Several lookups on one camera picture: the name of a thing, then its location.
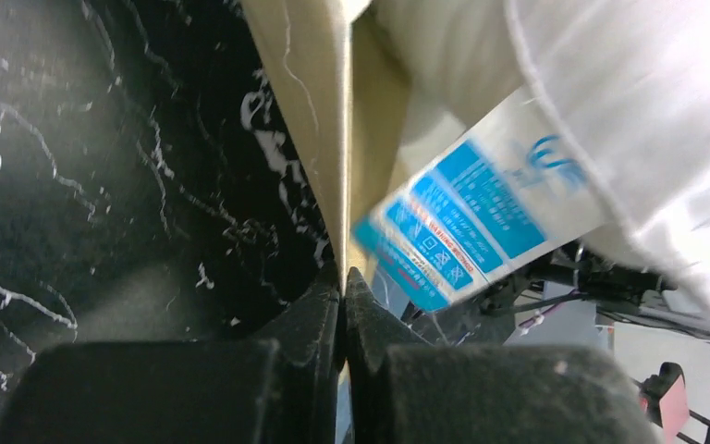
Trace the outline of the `blue beige white pillowcase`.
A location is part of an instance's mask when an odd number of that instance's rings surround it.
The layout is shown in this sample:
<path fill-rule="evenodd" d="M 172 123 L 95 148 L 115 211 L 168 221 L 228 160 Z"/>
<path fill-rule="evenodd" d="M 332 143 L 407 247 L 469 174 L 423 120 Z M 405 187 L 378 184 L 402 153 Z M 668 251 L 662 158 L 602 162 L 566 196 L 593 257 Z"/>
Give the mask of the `blue beige white pillowcase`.
<path fill-rule="evenodd" d="M 242 6 L 344 287 L 349 270 L 368 261 L 349 230 L 388 193 L 410 82 L 386 50 L 368 1 Z"/>

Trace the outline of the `white pillow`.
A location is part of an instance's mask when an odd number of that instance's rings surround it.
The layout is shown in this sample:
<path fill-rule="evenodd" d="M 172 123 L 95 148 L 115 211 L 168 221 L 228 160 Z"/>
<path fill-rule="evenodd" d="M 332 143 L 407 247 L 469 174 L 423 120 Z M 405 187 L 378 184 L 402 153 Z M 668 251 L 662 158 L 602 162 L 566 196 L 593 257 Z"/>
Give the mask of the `white pillow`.
<path fill-rule="evenodd" d="M 710 1 L 374 1 L 411 76 L 466 124 L 520 86 L 606 207 L 603 256 L 710 314 Z"/>

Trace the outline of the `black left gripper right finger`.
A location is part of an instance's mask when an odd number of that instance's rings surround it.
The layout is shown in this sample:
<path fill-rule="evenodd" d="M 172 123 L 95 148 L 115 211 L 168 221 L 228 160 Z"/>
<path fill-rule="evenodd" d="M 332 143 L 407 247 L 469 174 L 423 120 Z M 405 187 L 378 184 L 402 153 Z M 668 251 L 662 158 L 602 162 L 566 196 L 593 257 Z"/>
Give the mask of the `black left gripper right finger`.
<path fill-rule="evenodd" d="M 357 443 L 653 443 L 612 357 L 576 346 L 434 346 L 351 268 L 343 299 Z"/>

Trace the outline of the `blue pillow label tag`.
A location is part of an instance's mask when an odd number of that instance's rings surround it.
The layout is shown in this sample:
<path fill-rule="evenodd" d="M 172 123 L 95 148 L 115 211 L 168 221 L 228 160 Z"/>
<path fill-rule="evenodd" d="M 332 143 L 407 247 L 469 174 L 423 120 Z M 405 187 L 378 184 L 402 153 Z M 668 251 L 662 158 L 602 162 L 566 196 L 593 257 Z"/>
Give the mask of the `blue pillow label tag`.
<path fill-rule="evenodd" d="M 582 167 L 520 87 L 352 233 L 416 307 L 436 312 L 604 222 Z"/>

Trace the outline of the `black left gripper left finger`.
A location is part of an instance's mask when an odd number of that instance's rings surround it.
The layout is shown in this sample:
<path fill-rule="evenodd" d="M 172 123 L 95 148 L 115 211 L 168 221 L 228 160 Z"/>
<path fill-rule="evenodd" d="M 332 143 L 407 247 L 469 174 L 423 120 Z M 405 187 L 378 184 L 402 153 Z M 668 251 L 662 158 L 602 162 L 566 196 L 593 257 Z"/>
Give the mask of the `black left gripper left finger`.
<path fill-rule="evenodd" d="M 92 342 L 42 352 L 0 443 L 331 443 L 339 274 L 241 340 Z"/>

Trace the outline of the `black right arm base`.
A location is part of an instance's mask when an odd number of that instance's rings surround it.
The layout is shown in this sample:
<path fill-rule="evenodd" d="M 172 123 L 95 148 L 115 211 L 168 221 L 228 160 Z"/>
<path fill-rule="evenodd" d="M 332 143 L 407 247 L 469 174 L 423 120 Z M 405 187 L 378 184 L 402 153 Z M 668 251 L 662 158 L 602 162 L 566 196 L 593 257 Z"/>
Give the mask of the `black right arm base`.
<path fill-rule="evenodd" d="M 502 344 L 551 324 L 552 315 L 584 311 L 577 327 L 601 332 L 617 322 L 710 340 L 710 320 L 665 277 L 615 265 L 569 243 L 455 306 L 426 314 L 408 303 L 400 319 L 439 345 Z"/>

